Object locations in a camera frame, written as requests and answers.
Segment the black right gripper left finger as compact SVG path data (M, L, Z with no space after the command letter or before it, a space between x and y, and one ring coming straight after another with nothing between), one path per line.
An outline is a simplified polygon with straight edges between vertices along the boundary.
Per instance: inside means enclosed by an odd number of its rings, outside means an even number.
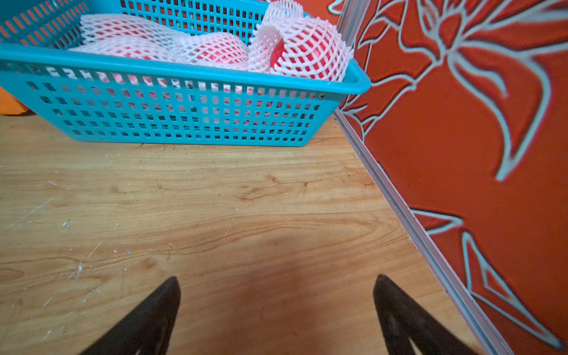
M165 354L180 306L176 277L164 281L83 354Z

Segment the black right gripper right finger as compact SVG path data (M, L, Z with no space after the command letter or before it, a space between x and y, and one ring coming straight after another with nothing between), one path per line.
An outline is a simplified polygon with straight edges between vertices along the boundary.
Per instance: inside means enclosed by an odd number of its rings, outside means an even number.
M473 354L386 275L379 275L374 305L389 354Z

